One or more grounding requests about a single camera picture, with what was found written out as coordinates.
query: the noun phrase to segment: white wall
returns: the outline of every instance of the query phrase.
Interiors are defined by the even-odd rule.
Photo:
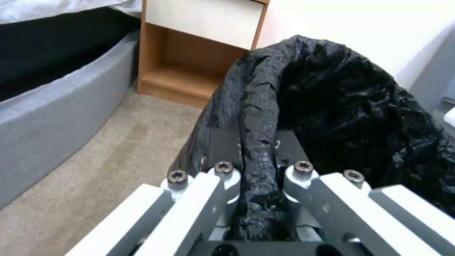
[[[258,46],[295,34],[342,43],[409,89],[454,21],[450,0],[271,0]]]

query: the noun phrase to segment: open shelf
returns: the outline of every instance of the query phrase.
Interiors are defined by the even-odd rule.
[[[147,86],[175,90],[207,100],[222,80],[223,74],[175,63],[154,67],[142,77]]]
[[[142,91],[166,100],[203,108],[222,80],[223,74],[167,63],[154,67],[142,77]]]
[[[203,108],[248,50],[143,23],[138,92]]]

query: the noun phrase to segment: white bedsheet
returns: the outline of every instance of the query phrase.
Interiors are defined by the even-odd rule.
[[[111,6],[139,16],[141,0],[0,0],[0,24],[52,17]]]

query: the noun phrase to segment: bedside table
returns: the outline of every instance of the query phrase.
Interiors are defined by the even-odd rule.
[[[144,0],[137,91],[203,108],[255,49],[269,0]]]

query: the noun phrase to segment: black bedding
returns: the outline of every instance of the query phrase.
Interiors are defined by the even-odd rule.
[[[109,7],[0,25],[0,102],[85,66],[139,28]]]

